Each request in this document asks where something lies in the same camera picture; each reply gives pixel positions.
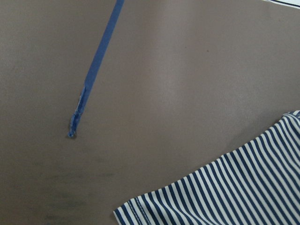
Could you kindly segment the blue white striped polo shirt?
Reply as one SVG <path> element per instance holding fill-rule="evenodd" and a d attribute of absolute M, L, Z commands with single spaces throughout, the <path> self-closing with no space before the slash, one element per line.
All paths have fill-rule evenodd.
<path fill-rule="evenodd" d="M 130 199 L 120 225 L 297 225 L 300 113 L 182 179 Z"/>

